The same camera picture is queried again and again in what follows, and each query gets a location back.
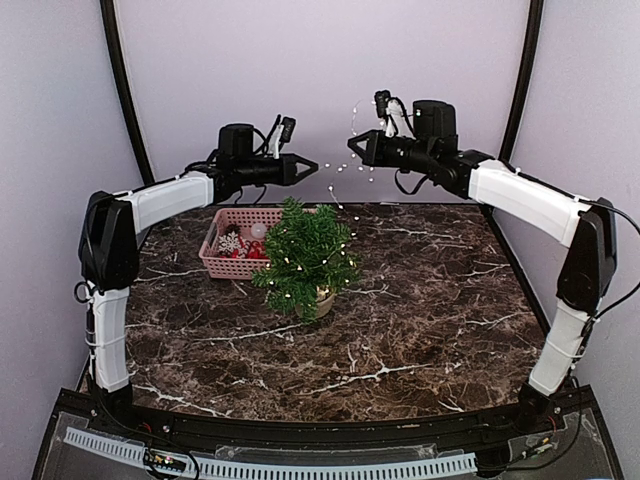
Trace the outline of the small green christmas tree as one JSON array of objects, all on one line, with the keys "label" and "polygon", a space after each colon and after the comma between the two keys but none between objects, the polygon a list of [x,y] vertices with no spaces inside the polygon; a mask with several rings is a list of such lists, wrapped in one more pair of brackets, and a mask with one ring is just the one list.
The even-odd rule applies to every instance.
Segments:
[{"label": "small green christmas tree", "polygon": [[351,240],[351,229],[338,221],[332,206],[308,209],[288,197],[280,221],[266,233],[267,265],[252,274],[252,283],[266,290],[271,309],[313,323],[321,302],[359,280],[358,258],[348,250]]}]

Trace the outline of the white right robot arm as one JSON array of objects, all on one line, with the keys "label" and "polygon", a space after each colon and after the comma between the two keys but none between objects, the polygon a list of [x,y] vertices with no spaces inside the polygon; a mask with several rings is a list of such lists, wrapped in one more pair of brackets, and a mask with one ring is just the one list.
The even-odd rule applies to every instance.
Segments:
[{"label": "white right robot arm", "polygon": [[555,394],[580,359],[616,271],[612,206],[605,199],[592,201],[564,192],[488,154],[459,149],[451,104],[419,100],[406,108],[387,90],[376,92],[373,102],[380,129],[347,142],[363,164],[419,173],[423,182],[508,213],[567,249],[557,280],[553,323],[526,384],[540,396],[528,396],[510,413],[511,426],[530,434],[549,416],[549,405],[541,396]]}]

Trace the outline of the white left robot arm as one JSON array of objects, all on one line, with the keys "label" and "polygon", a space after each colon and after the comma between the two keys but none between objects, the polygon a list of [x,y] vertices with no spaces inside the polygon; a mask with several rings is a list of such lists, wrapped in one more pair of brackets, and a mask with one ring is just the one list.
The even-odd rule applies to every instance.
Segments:
[{"label": "white left robot arm", "polygon": [[282,148],[295,119],[277,117],[261,145],[256,128],[232,123],[201,161],[167,180],[121,193],[91,195],[79,242],[83,303],[88,306],[85,341],[97,389],[114,394],[130,385],[126,366],[126,304],[139,272],[138,238],[176,215],[216,205],[246,186],[290,186],[315,173],[317,163]]}]

